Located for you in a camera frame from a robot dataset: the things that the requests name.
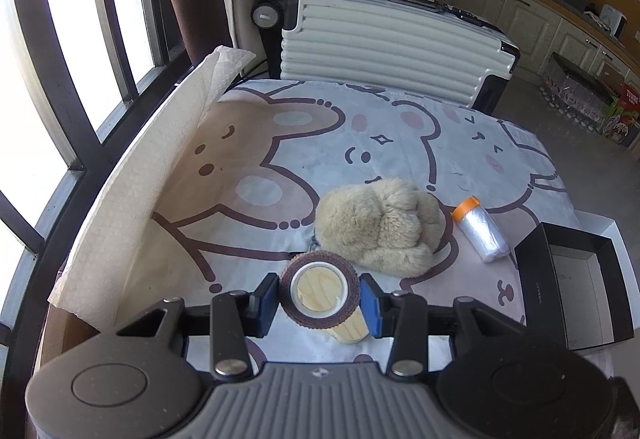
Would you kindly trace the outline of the cream kitchen cabinets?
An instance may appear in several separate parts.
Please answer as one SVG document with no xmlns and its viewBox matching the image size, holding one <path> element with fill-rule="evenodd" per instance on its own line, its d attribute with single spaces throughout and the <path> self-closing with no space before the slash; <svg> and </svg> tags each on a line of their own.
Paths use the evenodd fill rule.
<svg viewBox="0 0 640 439">
<path fill-rule="evenodd" d="M 619 76 L 639 87 L 639 61 L 590 17 L 556 0 L 438 0 L 472 12 L 520 48 L 520 70 L 541 74 L 551 54 L 593 76 Z"/>
</svg>

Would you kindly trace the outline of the pack of water bottles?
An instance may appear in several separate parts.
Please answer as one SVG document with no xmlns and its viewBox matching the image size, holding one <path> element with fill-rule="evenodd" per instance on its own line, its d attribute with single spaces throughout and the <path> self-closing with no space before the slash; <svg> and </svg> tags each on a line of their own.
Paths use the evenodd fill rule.
<svg viewBox="0 0 640 439">
<path fill-rule="evenodd" d="M 562 115 L 598 132 L 614 99 L 611 92 L 567 58 L 552 52 L 542 73 L 544 99 Z"/>
</svg>

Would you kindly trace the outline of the white toaster appliance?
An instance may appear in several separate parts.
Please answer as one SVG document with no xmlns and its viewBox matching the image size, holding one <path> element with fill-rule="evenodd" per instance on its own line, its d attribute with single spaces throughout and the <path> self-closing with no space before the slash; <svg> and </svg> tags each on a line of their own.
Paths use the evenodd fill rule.
<svg viewBox="0 0 640 439">
<path fill-rule="evenodd" d="M 626 16 L 613 6 L 604 4 L 601 8 L 599 18 L 608 28 L 608 32 L 619 40 L 627 24 Z"/>
</svg>

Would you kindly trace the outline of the red green snack box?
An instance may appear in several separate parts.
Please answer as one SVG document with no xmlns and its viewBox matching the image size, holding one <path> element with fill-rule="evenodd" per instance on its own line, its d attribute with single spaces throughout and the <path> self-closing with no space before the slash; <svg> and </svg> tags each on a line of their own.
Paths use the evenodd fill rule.
<svg viewBox="0 0 640 439">
<path fill-rule="evenodd" d="M 639 118 L 639 92 L 629 84 L 623 84 L 620 96 L 608 111 L 601 134 L 616 144 L 621 144 Z"/>
</svg>

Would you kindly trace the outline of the plastic roll with orange cap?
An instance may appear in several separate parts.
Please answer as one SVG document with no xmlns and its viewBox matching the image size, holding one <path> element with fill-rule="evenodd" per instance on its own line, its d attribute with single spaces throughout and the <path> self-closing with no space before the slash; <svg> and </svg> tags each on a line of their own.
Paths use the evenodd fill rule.
<svg viewBox="0 0 640 439">
<path fill-rule="evenodd" d="M 452 211 L 451 217 L 484 263 L 491 263 L 510 253 L 502 231 L 475 196 L 462 201 Z"/>
</svg>

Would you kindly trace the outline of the white ribbed suitcase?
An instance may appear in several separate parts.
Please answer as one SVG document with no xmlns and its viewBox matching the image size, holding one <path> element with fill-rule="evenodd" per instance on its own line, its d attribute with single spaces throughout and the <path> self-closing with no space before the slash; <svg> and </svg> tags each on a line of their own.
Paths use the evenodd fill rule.
<svg viewBox="0 0 640 439">
<path fill-rule="evenodd" d="M 489 114 L 521 53 L 437 0 L 264 0 L 252 11 L 273 77 L 399 89 Z"/>
</svg>

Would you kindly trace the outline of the wooden cylinder with brown tape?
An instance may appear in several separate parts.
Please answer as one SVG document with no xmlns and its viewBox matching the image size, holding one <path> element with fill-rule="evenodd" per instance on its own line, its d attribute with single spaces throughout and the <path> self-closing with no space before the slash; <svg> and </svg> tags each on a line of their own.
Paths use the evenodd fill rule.
<svg viewBox="0 0 640 439">
<path fill-rule="evenodd" d="M 326 332 L 346 345 L 369 335 L 360 309 L 358 274 L 340 255 L 297 255 L 282 271 L 279 296 L 288 318 L 305 329 Z"/>
</svg>

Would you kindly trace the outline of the white cardboard tray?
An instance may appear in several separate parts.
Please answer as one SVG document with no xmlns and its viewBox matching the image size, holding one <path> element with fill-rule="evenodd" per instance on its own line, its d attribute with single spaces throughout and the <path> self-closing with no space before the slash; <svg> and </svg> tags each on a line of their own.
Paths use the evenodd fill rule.
<svg viewBox="0 0 640 439">
<path fill-rule="evenodd" d="M 618 225 L 614 219 L 605 216 L 591 214 L 583 211 L 576 211 L 575 214 L 582 230 L 600 235 L 601 237 L 607 237 L 612 241 L 616 251 L 618 262 L 620 263 L 620 270 L 622 270 L 623 274 L 632 323 L 634 323 L 634 329 L 639 329 L 639 286 L 636 274 L 634 273 L 634 266 L 632 266 L 624 239 L 622 237 L 622 233 L 620 233 L 620 228 L 618 228 Z"/>
</svg>

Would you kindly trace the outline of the beige plush toy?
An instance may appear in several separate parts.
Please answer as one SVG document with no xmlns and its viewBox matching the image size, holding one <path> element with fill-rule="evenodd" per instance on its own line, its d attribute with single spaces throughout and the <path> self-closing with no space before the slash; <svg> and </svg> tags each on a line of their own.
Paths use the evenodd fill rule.
<svg viewBox="0 0 640 439">
<path fill-rule="evenodd" d="M 435 196 L 400 178 L 336 188 L 322 196 L 314 217 L 321 248 L 393 277 L 432 269 L 445 229 Z"/>
</svg>

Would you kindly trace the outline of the black cardboard box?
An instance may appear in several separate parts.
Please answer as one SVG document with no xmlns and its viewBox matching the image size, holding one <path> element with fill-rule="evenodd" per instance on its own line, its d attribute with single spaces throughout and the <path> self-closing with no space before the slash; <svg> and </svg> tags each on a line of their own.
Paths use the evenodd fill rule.
<svg viewBox="0 0 640 439">
<path fill-rule="evenodd" d="M 515 246 L 530 332 L 570 350 L 634 338 L 623 268 L 609 237 L 538 223 Z"/>
</svg>

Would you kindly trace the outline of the white quilted foam sheet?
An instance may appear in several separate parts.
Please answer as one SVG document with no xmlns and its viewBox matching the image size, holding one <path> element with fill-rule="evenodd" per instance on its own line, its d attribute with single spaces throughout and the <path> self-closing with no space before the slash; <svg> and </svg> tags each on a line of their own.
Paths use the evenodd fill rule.
<svg viewBox="0 0 640 439">
<path fill-rule="evenodd" d="M 129 270 L 165 181 L 208 109 L 256 58 L 217 47 L 162 102 L 107 177 L 48 302 L 99 331 L 115 322 Z"/>
</svg>

